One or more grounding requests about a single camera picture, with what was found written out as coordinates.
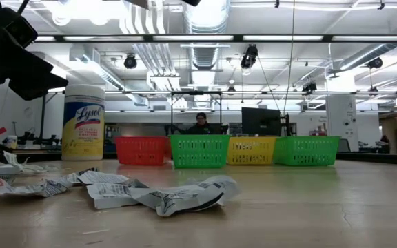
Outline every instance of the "computer monitor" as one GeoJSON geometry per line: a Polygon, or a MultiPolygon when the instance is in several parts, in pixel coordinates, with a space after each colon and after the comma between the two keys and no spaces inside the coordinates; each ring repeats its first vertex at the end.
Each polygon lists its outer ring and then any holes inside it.
{"type": "Polygon", "coordinates": [[[281,113],[279,110],[242,107],[241,122],[244,134],[281,135],[281,113]]]}

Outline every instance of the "table surface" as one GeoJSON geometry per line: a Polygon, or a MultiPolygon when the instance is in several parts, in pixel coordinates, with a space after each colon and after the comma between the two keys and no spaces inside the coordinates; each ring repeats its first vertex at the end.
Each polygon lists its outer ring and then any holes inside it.
{"type": "Polygon", "coordinates": [[[397,165],[172,170],[114,160],[50,163],[62,174],[96,166],[153,187],[226,174],[243,192],[224,207],[169,218],[141,205],[96,210],[83,187],[44,199],[0,196],[0,247],[397,247],[397,165]]]}

